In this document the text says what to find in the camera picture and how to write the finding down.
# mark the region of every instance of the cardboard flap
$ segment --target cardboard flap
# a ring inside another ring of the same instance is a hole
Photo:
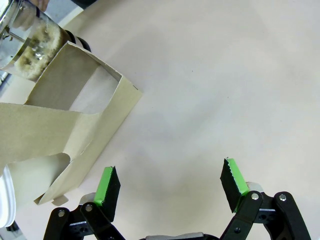
[[[8,163],[62,153],[79,112],[0,103],[0,170]]]
[[[82,49],[66,43],[45,69],[25,104],[69,110],[99,65]]]

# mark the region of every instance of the white plastic object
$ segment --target white plastic object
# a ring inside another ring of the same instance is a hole
[[[16,216],[16,199],[13,181],[8,166],[0,177],[0,228],[9,227]]]

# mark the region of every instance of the white surface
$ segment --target white surface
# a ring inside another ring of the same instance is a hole
[[[16,216],[16,200],[9,168],[4,167],[0,177],[0,228],[9,227]]]
[[[317,239],[319,10],[315,0],[101,0],[85,10],[69,29],[144,95],[65,206],[116,165],[114,224],[126,239],[220,236],[232,217],[219,179],[228,156],[268,195],[292,193]],[[53,208],[17,213],[27,239],[42,239]],[[248,239],[269,237],[257,225]]]

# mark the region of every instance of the beige cardboard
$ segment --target beige cardboard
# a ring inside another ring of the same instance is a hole
[[[0,168],[67,154],[69,165],[39,203],[63,195],[82,182],[140,97],[141,92],[120,73],[92,53],[66,43],[25,105],[0,103],[0,126],[5,126],[0,128]]]

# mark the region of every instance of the clear plastic container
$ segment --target clear plastic container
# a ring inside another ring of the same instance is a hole
[[[86,43],[27,0],[2,0],[0,14],[0,69],[13,75],[35,82],[67,41]]]

